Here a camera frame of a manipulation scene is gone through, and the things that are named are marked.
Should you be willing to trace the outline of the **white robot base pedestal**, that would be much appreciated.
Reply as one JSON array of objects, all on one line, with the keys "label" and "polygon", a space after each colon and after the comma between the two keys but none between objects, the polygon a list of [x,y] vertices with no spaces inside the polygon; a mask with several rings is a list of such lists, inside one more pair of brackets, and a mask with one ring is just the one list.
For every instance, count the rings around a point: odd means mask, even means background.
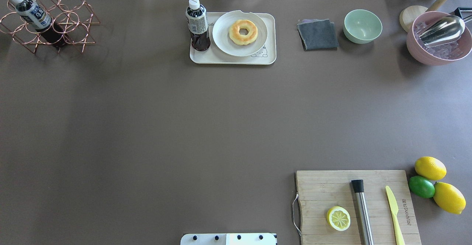
[{"label": "white robot base pedestal", "polygon": [[181,245],[277,245],[274,233],[207,233],[185,234]]}]

